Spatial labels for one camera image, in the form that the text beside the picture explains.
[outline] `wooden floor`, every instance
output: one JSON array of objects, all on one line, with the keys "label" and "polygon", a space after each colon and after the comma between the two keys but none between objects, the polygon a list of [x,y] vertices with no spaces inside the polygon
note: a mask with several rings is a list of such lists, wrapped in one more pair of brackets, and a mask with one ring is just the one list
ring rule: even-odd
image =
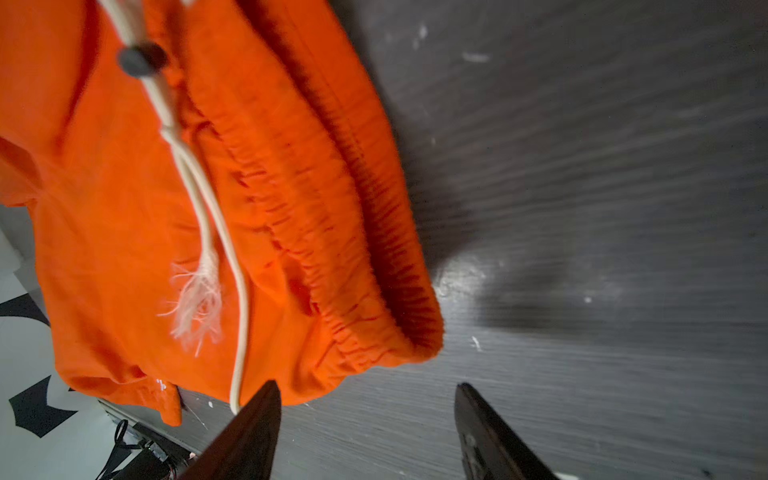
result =
[{"label": "wooden floor", "polygon": [[[397,133],[448,331],[430,363],[285,408],[273,478],[462,478],[464,381],[559,472],[768,478],[768,11],[335,8]],[[230,413],[184,399],[166,431],[204,449]]]}]

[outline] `drawstring cord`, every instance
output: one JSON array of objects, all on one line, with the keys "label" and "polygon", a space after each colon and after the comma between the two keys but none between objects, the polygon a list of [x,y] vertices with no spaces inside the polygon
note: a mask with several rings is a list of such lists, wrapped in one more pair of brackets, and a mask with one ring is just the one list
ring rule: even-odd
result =
[{"label": "drawstring cord", "polygon": [[[126,48],[138,49],[147,45],[149,40],[141,14],[141,0],[122,2],[121,0],[99,0],[109,15],[118,37]],[[190,274],[190,279],[181,290],[179,301],[174,309],[176,322],[172,334],[176,338],[192,336],[198,341],[197,351],[202,345],[206,331],[219,331],[221,311],[221,291],[219,284],[219,257],[214,248],[213,233],[208,220],[208,213],[214,220],[214,226],[221,239],[224,255],[230,264],[237,287],[239,302],[239,327],[237,330],[237,351],[230,384],[230,409],[235,415],[240,411],[240,387],[243,382],[243,368],[248,343],[248,289],[245,276],[237,259],[237,253],[227,228],[221,207],[199,160],[189,145],[181,138],[180,126],[172,110],[170,87],[159,71],[141,74],[139,77],[162,124],[160,134],[168,143],[187,195],[192,202],[197,224],[200,228],[200,261],[197,271]],[[193,322],[202,325],[192,331]]]}]

